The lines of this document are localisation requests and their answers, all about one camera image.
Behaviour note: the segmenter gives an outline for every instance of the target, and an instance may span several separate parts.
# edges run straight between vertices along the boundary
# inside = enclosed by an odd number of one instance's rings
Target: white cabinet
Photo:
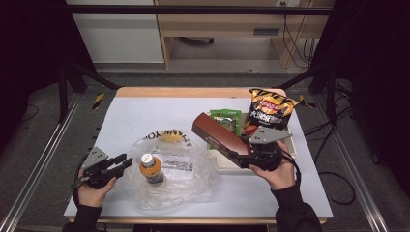
[[[67,0],[69,5],[153,5],[152,0]],[[163,63],[155,14],[73,14],[94,63]]]

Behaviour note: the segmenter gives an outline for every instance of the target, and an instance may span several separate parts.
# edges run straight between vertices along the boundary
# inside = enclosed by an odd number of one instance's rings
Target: green snack package
[[[211,118],[219,122],[235,135],[241,135],[241,110],[211,109]]]

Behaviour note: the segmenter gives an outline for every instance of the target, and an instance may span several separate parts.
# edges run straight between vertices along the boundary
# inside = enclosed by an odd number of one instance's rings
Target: clear plastic bag
[[[149,184],[139,171],[143,154],[161,161],[164,181]],[[138,140],[127,152],[133,164],[118,180],[132,204],[143,210],[163,210],[185,202],[211,199],[220,185],[215,158],[207,157],[180,130],[162,130]]]

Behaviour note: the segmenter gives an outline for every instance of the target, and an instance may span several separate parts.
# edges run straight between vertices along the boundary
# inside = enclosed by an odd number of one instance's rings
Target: snack bag
[[[242,135],[252,136],[259,126],[283,130],[298,102],[262,89],[249,89],[251,104]]]
[[[223,125],[233,134],[241,135],[241,110],[235,109],[211,109],[211,118]]]

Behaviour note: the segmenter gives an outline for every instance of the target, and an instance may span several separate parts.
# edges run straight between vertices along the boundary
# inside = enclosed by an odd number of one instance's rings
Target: brown box
[[[205,113],[201,113],[193,121],[192,132],[228,158],[231,156],[229,151],[237,152],[238,155],[251,154],[251,147],[246,141],[237,137]]]

